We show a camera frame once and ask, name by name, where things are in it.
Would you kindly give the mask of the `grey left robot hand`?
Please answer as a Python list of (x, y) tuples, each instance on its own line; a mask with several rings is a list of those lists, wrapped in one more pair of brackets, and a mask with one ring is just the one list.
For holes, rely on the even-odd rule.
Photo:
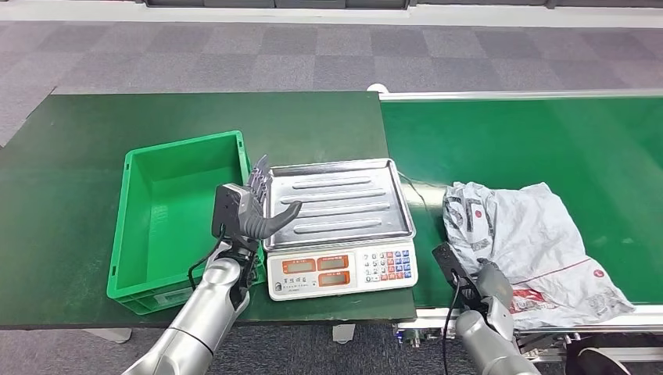
[(291, 223), (303, 205), (301, 201), (294, 201), (284, 212), (274, 217), (264, 215), (263, 205), (273, 180), (269, 170), (269, 159), (265, 154), (253, 165), (247, 182), (240, 188), (239, 231), (241, 235), (256, 240), (268, 239)]

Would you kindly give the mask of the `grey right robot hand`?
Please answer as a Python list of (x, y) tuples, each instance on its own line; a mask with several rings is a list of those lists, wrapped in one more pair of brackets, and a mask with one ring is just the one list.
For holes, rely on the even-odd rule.
[(506, 307), (513, 300), (513, 288), (504, 273), (495, 262), (478, 258), (479, 270), (470, 274), (471, 282), (480, 300), (488, 297), (497, 298)]

